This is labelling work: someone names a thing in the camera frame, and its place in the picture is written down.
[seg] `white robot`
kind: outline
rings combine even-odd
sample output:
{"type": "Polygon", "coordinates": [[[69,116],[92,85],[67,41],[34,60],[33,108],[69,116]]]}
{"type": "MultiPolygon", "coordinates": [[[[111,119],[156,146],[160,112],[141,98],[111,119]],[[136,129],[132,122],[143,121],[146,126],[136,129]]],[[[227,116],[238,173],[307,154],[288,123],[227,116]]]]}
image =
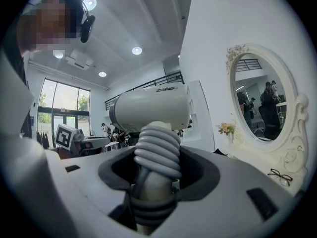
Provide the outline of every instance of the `white robot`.
{"type": "MultiPolygon", "coordinates": [[[[2,175],[34,223],[52,237],[261,237],[292,201],[247,163],[180,146],[172,131],[189,122],[180,83],[116,99],[111,121],[126,132],[141,132],[135,147],[61,160],[37,141],[19,136],[32,96],[6,58],[0,61],[2,175]],[[14,101],[3,90],[18,93],[14,101]],[[12,107],[18,107],[16,114],[12,107]],[[13,116],[19,118],[7,123],[13,116]],[[173,193],[175,179],[180,190],[173,193]]],[[[60,128],[70,132],[67,145],[56,135],[60,147],[71,150],[74,140],[97,141],[60,128]]]]}

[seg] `ceiling light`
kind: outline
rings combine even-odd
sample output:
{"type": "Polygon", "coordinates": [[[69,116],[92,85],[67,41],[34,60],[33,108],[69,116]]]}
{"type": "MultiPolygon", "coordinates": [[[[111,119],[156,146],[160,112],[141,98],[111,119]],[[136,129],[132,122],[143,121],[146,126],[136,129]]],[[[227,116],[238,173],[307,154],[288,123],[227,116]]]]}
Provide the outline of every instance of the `ceiling light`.
{"type": "Polygon", "coordinates": [[[97,0],[83,0],[84,5],[87,7],[87,10],[92,10],[97,5],[97,0]]]}
{"type": "Polygon", "coordinates": [[[99,76],[100,77],[106,77],[107,73],[105,73],[104,71],[99,72],[99,76]]]}
{"type": "Polygon", "coordinates": [[[58,58],[61,59],[63,58],[64,54],[62,50],[53,50],[53,55],[58,58]]]}
{"type": "Polygon", "coordinates": [[[142,53],[142,49],[140,47],[134,47],[132,49],[132,53],[135,55],[139,55],[140,53],[142,53]]]}
{"type": "Polygon", "coordinates": [[[241,89],[242,87],[244,87],[244,85],[243,86],[241,86],[241,87],[239,87],[236,91],[238,91],[239,89],[241,89]]]}

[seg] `ceiling beam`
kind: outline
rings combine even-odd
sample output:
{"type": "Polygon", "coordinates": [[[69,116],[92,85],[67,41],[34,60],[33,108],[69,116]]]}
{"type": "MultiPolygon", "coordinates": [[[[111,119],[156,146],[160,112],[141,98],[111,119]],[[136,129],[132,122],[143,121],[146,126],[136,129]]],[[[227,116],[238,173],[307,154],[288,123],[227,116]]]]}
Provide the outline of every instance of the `ceiling beam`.
{"type": "Polygon", "coordinates": [[[162,41],[162,37],[161,37],[161,35],[159,34],[159,30],[158,30],[158,28],[157,28],[157,26],[156,26],[156,24],[155,24],[155,22],[154,22],[154,20],[153,20],[153,18],[152,18],[152,15],[151,15],[151,13],[150,13],[148,7],[146,6],[145,2],[144,2],[143,0],[136,0],[136,1],[139,3],[139,5],[140,5],[140,7],[141,7],[141,9],[142,9],[142,11],[143,11],[143,13],[144,13],[144,15],[145,15],[147,21],[148,21],[149,24],[151,25],[151,27],[152,27],[152,29],[153,29],[153,31],[154,31],[154,34],[155,34],[155,37],[156,37],[157,41],[158,41],[159,43],[162,43],[162,42],[163,42],[163,41],[162,41]]]}
{"type": "Polygon", "coordinates": [[[184,27],[183,27],[182,15],[180,13],[178,0],[172,0],[172,4],[173,4],[173,11],[174,11],[175,16],[176,16],[179,36],[183,37],[184,36],[184,27]]]}

